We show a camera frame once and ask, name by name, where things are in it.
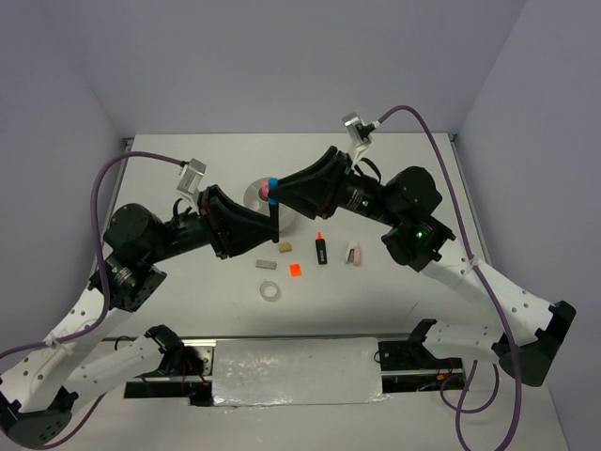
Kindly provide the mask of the clear jar of pins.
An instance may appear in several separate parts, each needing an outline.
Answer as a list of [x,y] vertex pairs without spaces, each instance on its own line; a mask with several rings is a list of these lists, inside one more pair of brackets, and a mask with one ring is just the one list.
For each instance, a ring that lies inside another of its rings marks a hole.
[[267,201],[269,199],[269,190],[270,190],[270,185],[269,185],[269,181],[267,179],[265,179],[262,184],[261,187],[259,189],[259,197],[262,200]]

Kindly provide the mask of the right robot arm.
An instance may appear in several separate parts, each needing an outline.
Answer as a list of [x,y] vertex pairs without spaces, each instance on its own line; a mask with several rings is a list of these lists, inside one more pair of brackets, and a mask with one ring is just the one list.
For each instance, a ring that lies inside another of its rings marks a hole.
[[543,384],[575,308],[534,296],[470,256],[433,216],[442,196],[426,169],[411,166],[382,184],[355,171],[350,157],[331,147],[316,163],[270,186],[269,197],[309,219],[328,219],[344,209],[389,226],[381,240],[395,263],[442,283],[490,318],[483,326],[421,320],[410,334],[413,364],[469,359],[499,365],[525,385]]

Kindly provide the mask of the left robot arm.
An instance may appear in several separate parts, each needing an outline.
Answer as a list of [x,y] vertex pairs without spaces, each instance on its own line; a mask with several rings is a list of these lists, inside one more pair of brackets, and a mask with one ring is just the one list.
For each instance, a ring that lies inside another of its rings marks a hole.
[[166,278],[157,263],[210,246],[221,259],[238,257],[279,237],[276,212],[247,209],[216,185],[196,207],[174,210],[164,222],[140,204],[119,208],[104,233],[112,251],[88,279],[77,302],[46,337],[19,351],[22,360],[1,375],[1,430],[14,443],[49,450],[88,403],[129,379],[197,369],[198,354],[169,327],[150,327],[128,345],[88,362],[88,355],[130,319]]

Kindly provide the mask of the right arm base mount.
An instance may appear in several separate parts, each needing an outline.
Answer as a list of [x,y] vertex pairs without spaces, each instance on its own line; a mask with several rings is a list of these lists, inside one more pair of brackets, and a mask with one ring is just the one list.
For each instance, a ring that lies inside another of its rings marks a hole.
[[381,371],[385,394],[433,392],[464,388],[464,368],[457,358],[438,359],[425,347],[425,335],[437,322],[424,319],[405,339],[378,341],[373,355]]

